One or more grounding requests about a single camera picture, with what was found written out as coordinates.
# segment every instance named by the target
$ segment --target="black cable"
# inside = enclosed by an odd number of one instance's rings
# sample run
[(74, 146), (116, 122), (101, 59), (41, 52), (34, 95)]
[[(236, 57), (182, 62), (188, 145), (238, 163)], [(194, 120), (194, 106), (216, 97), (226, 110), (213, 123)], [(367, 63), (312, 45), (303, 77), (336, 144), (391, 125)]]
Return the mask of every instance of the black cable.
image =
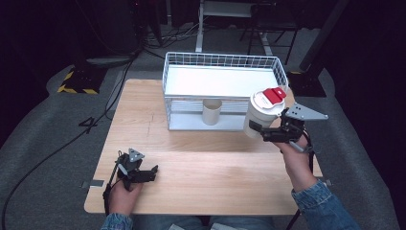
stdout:
[(286, 230), (289, 230), (293, 227), (293, 224), (298, 220), (299, 216), (301, 215), (301, 211), (298, 209), (295, 213), (295, 216), (289, 221), (289, 224), (286, 227)]
[[(131, 66), (132, 62), (134, 61), (134, 59), (132, 59), (124, 68), (123, 73), (122, 73), (122, 78), (119, 80), (119, 82), (114, 86), (113, 91), (110, 94), (110, 97), (108, 97), (107, 103), (105, 104), (105, 109), (104, 109), (104, 117), (107, 118), (108, 120), (112, 121), (112, 118), (109, 118), (107, 116), (107, 112), (110, 110), (110, 108), (113, 106), (113, 104), (118, 100), (120, 92), (123, 90), (124, 87), (124, 80), (125, 80), (125, 76), (128, 72), (129, 67)], [(111, 105), (109, 107), (107, 107), (108, 102), (110, 102), (111, 97), (113, 96), (113, 93), (116, 91), (117, 86), (120, 84), (120, 89), (116, 95), (116, 98), (114, 99), (114, 101), (111, 103)]]
[(157, 58), (160, 58), (160, 59), (165, 60), (164, 57), (162, 57), (162, 56), (160, 56), (160, 55), (157, 55), (157, 54), (155, 54), (155, 53), (153, 53), (153, 52), (151, 52), (151, 51), (149, 51), (149, 50), (147, 50), (147, 49), (144, 49), (144, 51), (145, 51), (147, 54), (151, 55), (151, 56), (154, 56), (154, 57), (157, 57)]
[(89, 59), (87, 59), (87, 61), (92, 65), (95, 66), (95, 68), (114, 68), (114, 67), (118, 67), (118, 66), (122, 66), (122, 65), (126, 65), (128, 64), (132, 59), (132, 56), (128, 56), (127, 59), (123, 59), (123, 60), (115, 60), (115, 61), (109, 61), (109, 62), (105, 62), (105, 63), (96, 63), (92, 61), (89, 61)]
[(193, 25), (192, 27), (188, 28), (188, 29), (184, 29), (184, 32), (180, 32), (180, 29), (177, 29), (177, 32), (175, 34), (170, 34), (172, 30), (170, 30), (167, 35), (164, 35), (163, 37), (168, 37), (164, 39), (163, 44), (159, 44), (159, 45), (152, 45), (149, 44), (149, 40), (147, 39), (147, 44), (146, 46), (150, 49), (160, 49), (160, 48), (168, 48), (170, 45), (172, 45), (173, 43), (177, 42), (177, 41), (184, 41), (186, 39), (189, 39), (192, 36), (195, 36), (197, 34), (189, 34), (187, 35), (187, 33), (195, 31), (198, 29), (198, 24)]
[(113, 183), (113, 178), (114, 178), (114, 175), (116, 174), (119, 164), (121, 164), (121, 162), (119, 162), (119, 160), (117, 160), (116, 164), (114, 165), (113, 172), (110, 175), (110, 179), (108, 180), (108, 183), (105, 186), (105, 190), (102, 193), (102, 198), (104, 199), (104, 213), (106, 216), (108, 216), (110, 214), (110, 205), (109, 205), (110, 200), (109, 199), (110, 199), (111, 190), (117, 184), (117, 182), (122, 180), (121, 178), (119, 178), (119, 180), (117, 180), (115, 183)]
[[(124, 72), (124, 76), (126, 75), (126, 73), (128, 72), (129, 66), (132, 64), (132, 62), (135, 60), (135, 58), (138, 55), (135, 55), (132, 60), (128, 63), (128, 65), (125, 67), (125, 72)], [(113, 106), (114, 102), (107, 108), (104, 110), (103, 114), (96, 119), (96, 122), (91, 124), (91, 126), (89, 126), (87, 129), (85, 129), (84, 131), (82, 131), (79, 135), (75, 136), (72, 140), (70, 140), (68, 143), (64, 144), (62, 147), (60, 147), (59, 149), (55, 150), (54, 152), (52, 152), (51, 154), (49, 154), (48, 156), (46, 156), (44, 159), (42, 159), (39, 163), (37, 163), (32, 169), (30, 169), (18, 182), (17, 184), (12, 188), (11, 192), (9, 193), (8, 197), (6, 198), (6, 201), (4, 202), (4, 206), (3, 206), (3, 211), (2, 211), (2, 228), (3, 230), (6, 230), (6, 211), (7, 211), (7, 206), (9, 205), (9, 202), (11, 200), (12, 195), (15, 193), (15, 191), (18, 189), (18, 187), (21, 185), (21, 183), (33, 172), (35, 171), (41, 164), (43, 164), (45, 161), (47, 161), (48, 159), (50, 159), (51, 157), (53, 157), (54, 155), (56, 155), (57, 153), (59, 153), (60, 151), (62, 151), (63, 149), (65, 149), (66, 147), (68, 147), (69, 145), (71, 145), (72, 143), (74, 143), (76, 140), (78, 140), (79, 137), (81, 137), (84, 133), (88, 132), (88, 130), (90, 130), (90, 128), (94, 127), (97, 122), (104, 117), (104, 115), (111, 109), (111, 107)]]
[(84, 9), (81, 7), (80, 3), (78, 2), (78, 0), (75, 0), (76, 4), (78, 5), (81, 14), (83, 15), (83, 17), (85, 18), (87, 24), (89, 25), (90, 29), (93, 31), (93, 33), (95, 34), (96, 38), (98, 39), (98, 41), (110, 52), (112, 52), (113, 54), (116, 55), (124, 55), (124, 56), (128, 56), (128, 55), (134, 55), (135, 53), (139, 52), (139, 47), (137, 47), (137, 49), (135, 49), (133, 52), (130, 53), (121, 53), (121, 52), (117, 52), (113, 49), (111, 49), (103, 40), (102, 38), (99, 36), (99, 34), (96, 32), (96, 29), (93, 27), (92, 22), (90, 21), (89, 17), (86, 15)]
[(179, 29), (177, 30), (178, 32), (175, 33), (175, 34), (170, 34), (172, 31), (173, 31), (173, 29), (171, 29), (167, 34), (165, 34), (165, 35), (163, 35), (163, 36), (161, 37), (161, 39), (162, 39), (162, 44), (150, 44), (150, 43), (149, 43), (150, 41), (152, 41), (152, 40), (157, 40), (157, 39), (153, 38), (154, 35), (151, 35), (151, 36), (150, 36), (151, 38), (147, 37), (145, 46), (147, 46), (148, 48), (151, 48), (151, 49), (159, 49), (159, 48), (161, 48), (165, 43), (167, 43), (167, 41), (168, 41), (169, 39), (171, 39), (172, 37), (174, 37), (175, 35), (177, 35), (177, 34), (179, 33)]

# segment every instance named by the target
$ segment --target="cup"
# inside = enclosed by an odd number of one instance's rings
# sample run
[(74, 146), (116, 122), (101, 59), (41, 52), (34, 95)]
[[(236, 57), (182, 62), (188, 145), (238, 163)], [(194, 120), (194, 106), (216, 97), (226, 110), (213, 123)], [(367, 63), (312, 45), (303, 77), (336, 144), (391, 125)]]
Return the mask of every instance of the cup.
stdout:
[(244, 120), (244, 132), (251, 138), (260, 137), (260, 133), (249, 127), (250, 120), (263, 127), (270, 127), (284, 110), (284, 92), (278, 88), (265, 89), (250, 97)]
[(220, 119), (220, 111), (223, 102), (220, 99), (203, 100), (203, 122), (208, 126), (213, 126)]

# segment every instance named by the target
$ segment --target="white container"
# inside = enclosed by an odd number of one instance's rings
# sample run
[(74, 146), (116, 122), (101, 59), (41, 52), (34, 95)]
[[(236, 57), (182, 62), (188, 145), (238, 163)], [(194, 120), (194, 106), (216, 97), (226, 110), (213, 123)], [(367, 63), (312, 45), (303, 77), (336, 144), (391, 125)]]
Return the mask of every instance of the white container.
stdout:
[[(163, 72), (168, 129), (243, 131), (251, 95), (277, 86), (288, 89), (277, 57), (168, 52)], [(222, 101), (211, 126), (202, 122), (204, 99)]]
[(248, 104), (248, 111), (244, 120), (244, 132), (251, 138), (260, 137), (260, 133), (249, 127), (249, 122), (254, 121), (263, 127), (270, 127), (281, 116), (285, 108), (284, 100), (279, 103), (271, 103), (263, 94), (263, 90), (254, 93)]

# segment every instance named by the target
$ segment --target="wooden table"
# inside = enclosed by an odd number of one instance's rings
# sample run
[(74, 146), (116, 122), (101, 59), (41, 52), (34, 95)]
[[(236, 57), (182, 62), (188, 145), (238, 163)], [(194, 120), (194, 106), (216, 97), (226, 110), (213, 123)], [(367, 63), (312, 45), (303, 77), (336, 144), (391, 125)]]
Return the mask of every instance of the wooden table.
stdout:
[[(291, 93), (286, 101), (293, 103)], [(282, 155), (273, 144), (243, 132), (168, 131), (162, 82), (128, 80), (94, 175), (104, 185), (90, 188), (87, 212), (104, 212), (105, 184), (118, 151), (128, 148), (146, 156), (141, 170), (159, 165), (134, 213), (293, 215), (297, 210)], [(322, 175), (316, 159), (314, 172)]]

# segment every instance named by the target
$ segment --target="cable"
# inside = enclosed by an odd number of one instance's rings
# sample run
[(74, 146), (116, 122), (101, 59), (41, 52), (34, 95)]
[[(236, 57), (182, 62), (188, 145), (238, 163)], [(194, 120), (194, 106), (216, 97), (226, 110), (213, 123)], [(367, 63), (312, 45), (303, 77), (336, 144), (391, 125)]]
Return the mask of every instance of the cable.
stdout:
[(298, 209), (295, 213), (295, 216), (293, 216), (293, 218), (289, 221), (289, 224), (286, 227), (286, 230), (289, 230), (293, 227), (293, 224), (296, 222), (296, 220), (299, 218), (299, 216), (301, 215), (301, 211)]
[[(203, 19), (203, 22), (209, 18), (209, 16), (205, 17)], [(195, 25), (193, 25), (192, 27), (185, 29), (186, 31), (184, 33), (179, 32), (180, 29), (177, 29), (177, 32), (175, 34), (170, 34), (172, 30), (170, 30), (166, 35), (162, 36), (162, 38), (164, 39), (163, 44), (161, 45), (155, 45), (155, 44), (149, 44), (150, 41), (155, 41), (156, 38), (152, 38), (152, 39), (146, 39), (146, 43), (147, 43), (147, 47), (150, 49), (159, 49), (159, 48), (168, 48), (170, 45), (172, 45), (174, 42), (177, 41), (183, 41), (186, 40), (192, 36), (196, 36), (196, 34), (189, 34), (187, 35), (189, 32), (193, 31), (194, 29), (196, 29), (196, 27), (199, 25), (199, 23), (196, 23)]]
[[(135, 60), (135, 58), (138, 55), (135, 55), (132, 60), (126, 65), (125, 70), (124, 70), (124, 77), (126, 75), (126, 73), (128, 72), (129, 66), (132, 64), (132, 62)], [(120, 87), (120, 90), (122, 90), (124, 85), (124, 81), (122, 82), (122, 85)], [(72, 143), (74, 143), (76, 140), (78, 140), (79, 137), (81, 137), (84, 133), (86, 133), (88, 130), (90, 130), (90, 128), (94, 127), (97, 122), (111, 109), (111, 107), (113, 106), (114, 102), (117, 101), (117, 99), (119, 98), (118, 95), (116, 96), (116, 98), (114, 99), (113, 103), (104, 110), (103, 114), (96, 119), (96, 122), (91, 124), (91, 126), (89, 126), (87, 129), (85, 129), (84, 131), (82, 131), (79, 135), (75, 136), (72, 140), (70, 140), (68, 143), (64, 144), (62, 147), (60, 147), (59, 149), (55, 150), (54, 152), (52, 152), (51, 154), (49, 154), (48, 156), (46, 156), (44, 159), (42, 159), (39, 163), (37, 163), (32, 169), (30, 169), (18, 182), (17, 184), (12, 188), (11, 192), (9, 193), (8, 197), (6, 198), (6, 201), (4, 202), (4, 206), (3, 206), (3, 211), (2, 211), (2, 228), (3, 230), (6, 230), (6, 211), (7, 211), (7, 206), (9, 205), (9, 202), (11, 200), (12, 195), (15, 193), (15, 191), (18, 189), (18, 187), (21, 185), (21, 183), (33, 172), (35, 171), (40, 165), (42, 165), (45, 161), (47, 161), (48, 159), (50, 159), (51, 157), (53, 157), (54, 155), (56, 155), (57, 153), (59, 153), (60, 151), (62, 151), (63, 149), (65, 149), (66, 147), (68, 147), (69, 145), (71, 145)]]
[(149, 51), (149, 50), (147, 50), (147, 49), (144, 49), (144, 51), (145, 51), (147, 54), (151, 55), (151, 56), (154, 56), (154, 57), (157, 57), (157, 58), (160, 58), (160, 59), (165, 60), (164, 57), (162, 57), (162, 56), (160, 56), (160, 55), (157, 55), (157, 54), (155, 54), (155, 53), (153, 53), (153, 52), (151, 52), (151, 51)]
[(94, 59), (97, 59), (97, 58), (102, 58), (102, 57), (89, 58), (89, 59), (87, 59), (87, 62), (89, 62), (92, 66), (95, 66), (96, 68), (114, 68), (114, 67), (128, 64), (131, 61), (132, 56), (128, 56), (127, 59), (109, 61), (109, 62), (94, 61)]
[[(107, 118), (108, 120), (112, 121), (112, 118), (109, 118), (107, 116), (107, 112), (110, 110), (110, 108), (113, 106), (113, 104), (118, 100), (120, 92), (123, 90), (123, 86), (124, 86), (124, 80), (125, 80), (125, 76), (128, 72), (129, 67), (131, 66), (132, 62), (134, 61), (134, 59), (132, 59), (124, 68), (123, 73), (122, 73), (122, 78), (119, 80), (119, 82), (114, 86), (113, 91), (110, 94), (110, 97), (108, 97), (107, 103), (105, 104), (105, 109), (104, 109), (104, 116), (105, 118)], [(116, 95), (116, 98), (114, 99), (114, 101), (111, 103), (111, 105), (109, 107), (108, 106), (108, 102), (110, 102), (111, 97), (113, 96), (114, 92), (116, 91), (117, 86), (120, 85), (120, 89)]]
[(86, 19), (87, 24), (89, 25), (90, 29), (93, 31), (93, 33), (95, 34), (96, 38), (98, 39), (98, 41), (110, 52), (112, 52), (113, 54), (116, 55), (134, 55), (134, 53), (138, 53), (139, 52), (139, 47), (137, 47), (137, 49), (135, 49), (133, 52), (130, 53), (121, 53), (121, 52), (117, 52), (113, 49), (111, 49), (103, 40), (102, 38), (99, 36), (99, 34), (96, 32), (95, 28), (92, 25), (92, 22), (90, 21), (89, 17), (86, 15), (85, 11), (83, 10), (83, 8), (81, 7), (80, 3), (78, 2), (78, 0), (75, 0), (76, 4), (78, 5), (81, 14), (83, 14), (84, 18)]

